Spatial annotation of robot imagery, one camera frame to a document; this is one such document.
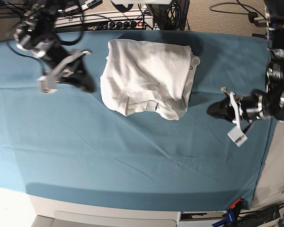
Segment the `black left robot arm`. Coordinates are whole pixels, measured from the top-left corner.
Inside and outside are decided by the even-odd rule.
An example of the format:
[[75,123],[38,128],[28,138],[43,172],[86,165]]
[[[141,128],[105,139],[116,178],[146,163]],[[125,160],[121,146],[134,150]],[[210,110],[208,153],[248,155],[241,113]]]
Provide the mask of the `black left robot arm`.
[[208,107],[211,117],[236,125],[271,117],[284,122],[284,0],[266,0],[265,19],[270,52],[265,91],[254,89],[249,96],[238,96],[223,87],[226,98]]

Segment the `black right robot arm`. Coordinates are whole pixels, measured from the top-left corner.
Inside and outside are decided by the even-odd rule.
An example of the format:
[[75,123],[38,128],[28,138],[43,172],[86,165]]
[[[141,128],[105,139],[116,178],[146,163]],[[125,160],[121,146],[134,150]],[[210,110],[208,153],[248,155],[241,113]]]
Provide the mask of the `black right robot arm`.
[[93,93],[96,86],[86,71],[83,57],[90,55],[89,50],[65,49],[77,44],[83,37],[85,27],[81,26],[79,37],[74,41],[62,41],[55,31],[56,20],[65,12],[64,0],[38,0],[17,22],[6,37],[13,36],[18,49],[30,51],[31,59],[37,60],[42,76],[37,79],[40,93],[52,93],[57,84],[68,84],[83,92]]

